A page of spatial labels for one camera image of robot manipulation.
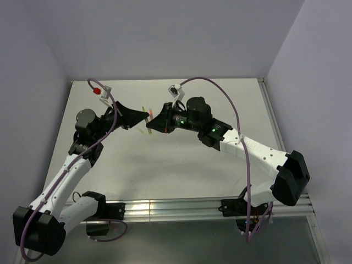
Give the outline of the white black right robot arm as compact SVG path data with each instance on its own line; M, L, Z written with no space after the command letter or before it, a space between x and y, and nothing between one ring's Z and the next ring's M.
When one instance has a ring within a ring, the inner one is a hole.
M273 201L295 206L310 180L300 152L275 150L239 134L229 124L213 117L203 97L189 99L185 110L178 110L171 102L165 103L160 114L146 126L165 134L176 128L194 131L207 147L242 158L269 176L268 181L245 188L238 198L222 200L219 211L225 217L262 214L265 206Z

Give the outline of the yellow pen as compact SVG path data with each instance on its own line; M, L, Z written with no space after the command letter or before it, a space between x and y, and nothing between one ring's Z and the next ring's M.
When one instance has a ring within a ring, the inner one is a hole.
M145 112L145 113L147 113L147 111L146 111L146 109L145 109L144 106L142 106L142 111ZM146 125L148 124L148 122L149 122L149 114L147 113L147 117L145 118L145 123L146 123ZM148 131L148 134L149 134L149 135L152 135L152 131L151 131L150 128L147 127L147 131Z

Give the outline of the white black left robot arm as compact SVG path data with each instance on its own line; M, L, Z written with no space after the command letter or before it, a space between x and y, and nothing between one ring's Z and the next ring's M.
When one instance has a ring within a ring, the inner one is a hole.
M55 255L66 235L78 224L89 218L105 217L107 205L103 194L87 191L73 205L65 207L65 203L99 159L102 140L114 130L128 130L148 117L147 112L129 109L118 101L101 117L91 109L76 115L74 142L61 169L29 206L19 206L13 213L15 242L24 259L32 261L26 249Z

